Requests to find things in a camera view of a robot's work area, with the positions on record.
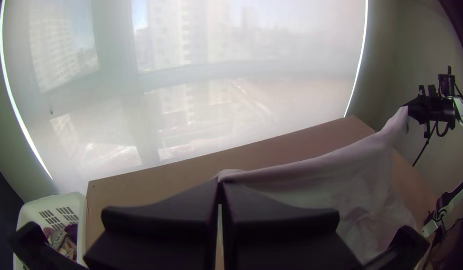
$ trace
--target white fabric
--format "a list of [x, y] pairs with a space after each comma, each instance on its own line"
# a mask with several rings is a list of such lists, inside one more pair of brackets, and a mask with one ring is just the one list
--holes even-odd
[[225, 170], [219, 182], [234, 181], [287, 205], [334, 208], [336, 230], [365, 264], [385, 251], [396, 232], [416, 222], [392, 188], [393, 142], [406, 128], [401, 108], [378, 133], [329, 154], [255, 171]]

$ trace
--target beige wall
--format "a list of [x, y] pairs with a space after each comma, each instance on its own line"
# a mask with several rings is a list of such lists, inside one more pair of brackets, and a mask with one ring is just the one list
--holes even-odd
[[56, 195], [57, 189], [35, 157], [8, 97], [0, 57], [0, 171], [26, 203]]
[[[395, 46], [388, 85], [370, 124], [375, 129], [383, 127], [400, 106], [414, 99], [419, 85], [438, 85], [437, 75], [446, 73], [448, 65], [463, 93], [463, 48], [438, 0], [399, 2]], [[413, 119], [409, 123], [410, 133], [396, 148], [413, 163], [426, 140], [424, 126]], [[416, 168], [436, 193], [452, 191], [463, 180], [463, 128], [458, 126], [443, 138], [435, 134]], [[463, 217], [463, 203], [450, 221], [457, 217]]]
[[360, 74], [347, 115], [360, 118], [375, 130], [389, 83], [398, 21], [398, 0], [369, 0], [366, 42]]

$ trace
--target laundry basket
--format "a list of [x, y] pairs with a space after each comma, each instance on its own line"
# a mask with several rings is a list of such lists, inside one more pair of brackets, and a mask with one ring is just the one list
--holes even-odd
[[[50, 196], [26, 203], [20, 210], [18, 217], [19, 230], [29, 222], [35, 222], [43, 229], [64, 229], [70, 224], [78, 224], [78, 239], [76, 261], [85, 266], [85, 224], [87, 213], [87, 199], [81, 193], [74, 192], [65, 195]], [[23, 270], [23, 263], [13, 255], [14, 270]]]

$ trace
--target window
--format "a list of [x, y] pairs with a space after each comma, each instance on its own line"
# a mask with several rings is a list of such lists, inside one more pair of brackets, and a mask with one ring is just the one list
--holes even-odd
[[63, 193], [343, 117], [368, 5], [20, 2], [1, 18], [8, 90]]

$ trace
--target black plastic mount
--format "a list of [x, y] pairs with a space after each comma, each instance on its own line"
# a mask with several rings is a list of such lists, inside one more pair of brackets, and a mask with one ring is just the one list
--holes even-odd
[[425, 86], [418, 87], [419, 94], [408, 106], [408, 115], [417, 120], [420, 125], [425, 125], [423, 137], [429, 139], [432, 136], [430, 122], [444, 122], [448, 128], [454, 130], [456, 126], [456, 109], [452, 97], [455, 97], [455, 76], [452, 68], [448, 67], [448, 74], [439, 74], [439, 89], [434, 85], [428, 86], [428, 96]]

